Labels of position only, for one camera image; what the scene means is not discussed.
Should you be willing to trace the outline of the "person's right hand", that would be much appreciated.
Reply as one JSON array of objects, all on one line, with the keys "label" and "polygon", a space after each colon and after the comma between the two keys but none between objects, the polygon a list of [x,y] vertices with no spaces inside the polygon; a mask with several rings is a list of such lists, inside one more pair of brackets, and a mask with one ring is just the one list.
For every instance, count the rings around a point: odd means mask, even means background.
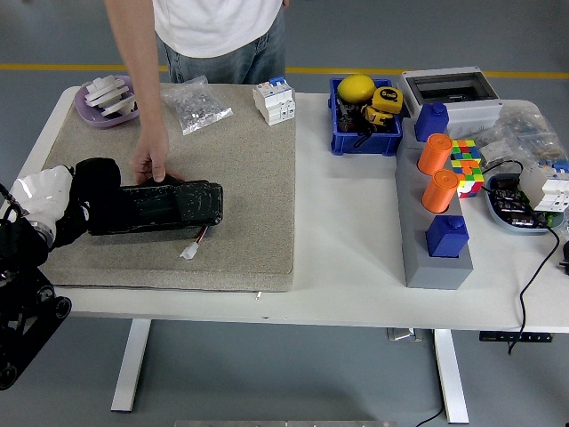
[{"label": "person's right hand", "polygon": [[166,167],[169,151],[166,133],[142,132],[131,160],[134,183],[142,184],[149,180],[160,183],[167,176],[184,181],[182,175]]}]

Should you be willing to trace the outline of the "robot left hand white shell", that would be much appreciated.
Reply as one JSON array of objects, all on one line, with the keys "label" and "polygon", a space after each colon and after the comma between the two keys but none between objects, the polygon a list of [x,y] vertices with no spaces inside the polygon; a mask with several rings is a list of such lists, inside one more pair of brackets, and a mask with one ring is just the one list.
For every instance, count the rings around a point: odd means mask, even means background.
[{"label": "robot left hand white shell", "polygon": [[24,218],[49,249],[69,245],[87,232],[88,207],[72,193],[73,183],[73,170],[58,165],[12,185]]}]

